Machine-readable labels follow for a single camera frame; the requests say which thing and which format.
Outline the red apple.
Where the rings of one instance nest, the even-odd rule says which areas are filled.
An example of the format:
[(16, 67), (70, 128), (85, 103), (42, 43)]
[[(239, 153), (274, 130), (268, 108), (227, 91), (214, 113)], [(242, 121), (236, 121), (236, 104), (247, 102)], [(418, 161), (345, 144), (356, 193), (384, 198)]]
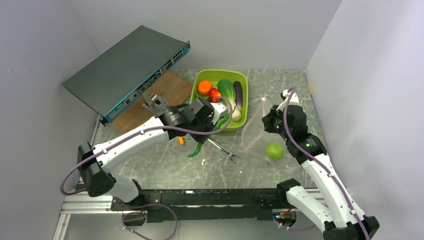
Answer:
[(210, 88), (207, 95), (208, 95), (208, 100), (211, 103), (219, 103), (220, 97), (222, 96), (219, 90), (215, 87)]

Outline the green apple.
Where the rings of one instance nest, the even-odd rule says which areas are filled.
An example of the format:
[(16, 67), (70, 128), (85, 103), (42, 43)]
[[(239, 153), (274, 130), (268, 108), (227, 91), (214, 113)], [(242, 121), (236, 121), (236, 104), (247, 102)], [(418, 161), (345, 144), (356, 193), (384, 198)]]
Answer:
[(270, 160), (279, 161), (285, 155), (285, 148), (278, 142), (271, 142), (265, 152)]

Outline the clear zip top bag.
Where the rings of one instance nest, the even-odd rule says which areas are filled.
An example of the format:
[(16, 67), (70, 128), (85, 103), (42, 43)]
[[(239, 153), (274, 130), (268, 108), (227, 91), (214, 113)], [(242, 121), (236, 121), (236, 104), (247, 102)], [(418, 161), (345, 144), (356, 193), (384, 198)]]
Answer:
[[(288, 169), (296, 168), (297, 161), (289, 154), (285, 140), (277, 133), (264, 131), (262, 117), (267, 115), (273, 104), (266, 98), (259, 99), (258, 106), (253, 108), (252, 116), (248, 118), (241, 132), (243, 161), (254, 169)], [(285, 149), (284, 157), (271, 160), (266, 155), (270, 143), (279, 143)]]

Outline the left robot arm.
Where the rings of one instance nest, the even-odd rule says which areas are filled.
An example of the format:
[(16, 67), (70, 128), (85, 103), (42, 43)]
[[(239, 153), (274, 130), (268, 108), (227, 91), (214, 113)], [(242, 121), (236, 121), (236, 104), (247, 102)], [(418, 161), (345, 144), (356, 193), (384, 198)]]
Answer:
[(203, 143), (228, 108), (198, 97), (191, 104), (163, 108), (157, 115), (129, 132), (92, 146), (86, 142), (77, 151), (78, 172), (90, 197), (111, 194), (120, 198), (131, 210), (144, 203), (142, 189), (136, 180), (115, 172), (115, 168), (133, 154), (151, 146), (189, 134)]

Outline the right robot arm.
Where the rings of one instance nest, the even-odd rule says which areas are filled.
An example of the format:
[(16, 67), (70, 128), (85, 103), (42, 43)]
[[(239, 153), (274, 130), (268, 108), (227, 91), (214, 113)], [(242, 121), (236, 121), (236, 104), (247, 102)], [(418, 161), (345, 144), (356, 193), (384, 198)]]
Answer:
[(290, 155), (306, 170), (325, 203), (311, 196), (295, 179), (276, 186), (275, 200), (294, 206), (321, 231), (325, 240), (370, 240), (380, 227), (376, 217), (366, 216), (336, 174), (322, 141), (308, 131), (307, 116), (299, 105), (273, 105), (262, 119), (267, 133), (278, 134)]

